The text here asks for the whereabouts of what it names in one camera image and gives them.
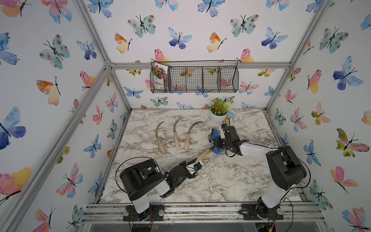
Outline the blue grey rag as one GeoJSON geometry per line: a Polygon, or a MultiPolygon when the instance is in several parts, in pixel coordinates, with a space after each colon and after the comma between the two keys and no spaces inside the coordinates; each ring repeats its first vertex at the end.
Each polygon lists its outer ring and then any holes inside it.
{"type": "Polygon", "coordinates": [[[213,144],[213,152],[220,155],[225,150],[224,140],[221,138],[217,129],[211,129],[209,133],[209,142],[213,144]]]}

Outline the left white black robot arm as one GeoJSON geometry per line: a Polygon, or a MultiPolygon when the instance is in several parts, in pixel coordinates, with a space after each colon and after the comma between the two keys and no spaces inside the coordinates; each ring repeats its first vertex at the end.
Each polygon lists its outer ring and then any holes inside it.
{"type": "Polygon", "coordinates": [[[132,203],[128,213],[135,216],[138,221],[148,219],[154,211],[147,197],[151,190],[155,189],[161,198],[167,198],[187,179],[196,178],[202,168],[203,162],[193,159],[162,173],[156,160],[147,157],[145,161],[124,169],[119,179],[124,187],[122,190],[132,203]]]}

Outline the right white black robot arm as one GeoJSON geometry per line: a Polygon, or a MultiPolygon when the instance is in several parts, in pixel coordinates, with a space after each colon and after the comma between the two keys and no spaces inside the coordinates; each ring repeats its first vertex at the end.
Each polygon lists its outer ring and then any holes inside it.
{"type": "Polygon", "coordinates": [[[208,140],[214,145],[214,153],[222,150],[230,157],[249,156],[268,164],[272,184],[258,198],[256,207],[250,211],[251,216],[270,219],[277,215],[277,210],[284,197],[307,177],[307,172],[289,145],[269,147],[253,143],[247,139],[241,140],[234,126],[222,124],[219,129],[211,129],[208,140]]]}

